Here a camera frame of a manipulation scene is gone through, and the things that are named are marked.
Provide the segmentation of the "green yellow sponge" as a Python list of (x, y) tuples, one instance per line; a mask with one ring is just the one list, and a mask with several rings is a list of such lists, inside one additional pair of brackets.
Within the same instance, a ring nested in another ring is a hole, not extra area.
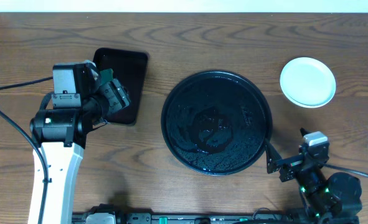
[(100, 71), (101, 85), (113, 80), (113, 70), (111, 68)]

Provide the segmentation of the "light blue plate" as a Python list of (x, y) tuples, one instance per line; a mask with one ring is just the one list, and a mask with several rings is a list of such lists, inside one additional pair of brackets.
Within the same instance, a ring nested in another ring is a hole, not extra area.
[(319, 108), (334, 98), (336, 79), (331, 69), (319, 60), (298, 57), (283, 67), (280, 87), (292, 103), (303, 108)]

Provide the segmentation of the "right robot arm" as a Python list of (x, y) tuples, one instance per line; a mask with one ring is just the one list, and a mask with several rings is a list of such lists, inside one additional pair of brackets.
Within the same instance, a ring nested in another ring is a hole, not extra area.
[(325, 177), (322, 168), (329, 160), (329, 140), (320, 131), (310, 133), (300, 129), (303, 143), (296, 156), (282, 158), (265, 139), (267, 172), (280, 173), (280, 180), (297, 181), (302, 196), (304, 214), (298, 220), (310, 223), (359, 223), (362, 210), (361, 181), (346, 172)]

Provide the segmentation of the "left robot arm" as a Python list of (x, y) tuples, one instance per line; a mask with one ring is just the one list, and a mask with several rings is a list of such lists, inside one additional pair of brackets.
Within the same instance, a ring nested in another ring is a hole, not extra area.
[(86, 98), (67, 91), (44, 96), (30, 123), (35, 171), (29, 223), (72, 222), (75, 183), (87, 134), (129, 104), (128, 94), (117, 79)]

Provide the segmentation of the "black rectangular tray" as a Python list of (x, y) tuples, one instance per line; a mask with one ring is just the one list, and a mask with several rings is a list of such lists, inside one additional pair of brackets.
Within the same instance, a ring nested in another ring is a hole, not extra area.
[(139, 113), (144, 79), (148, 66), (148, 54), (129, 50), (99, 48), (95, 51), (93, 62), (99, 70), (112, 69), (113, 77), (126, 89), (130, 105), (107, 121), (115, 124), (134, 125)]

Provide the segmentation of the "round black tray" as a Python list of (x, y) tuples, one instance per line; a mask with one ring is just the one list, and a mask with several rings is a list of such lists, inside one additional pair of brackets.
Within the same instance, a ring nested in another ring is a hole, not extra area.
[(230, 175), (254, 164), (273, 131), (261, 90), (233, 72), (209, 70), (179, 82), (161, 112), (171, 154), (206, 175)]

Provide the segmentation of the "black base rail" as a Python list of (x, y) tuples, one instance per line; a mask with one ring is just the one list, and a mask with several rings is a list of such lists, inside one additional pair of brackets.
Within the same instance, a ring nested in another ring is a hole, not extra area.
[(328, 218), (311, 214), (301, 209), (276, 212), (259, 208), (252, 214), (173, 214), (153, 212), (125, 213), (114, 205), (101, 204), (85, 213), (74, 213), (73, 224), (232, 224), (232, 223), (359, 223), (358, 217)]

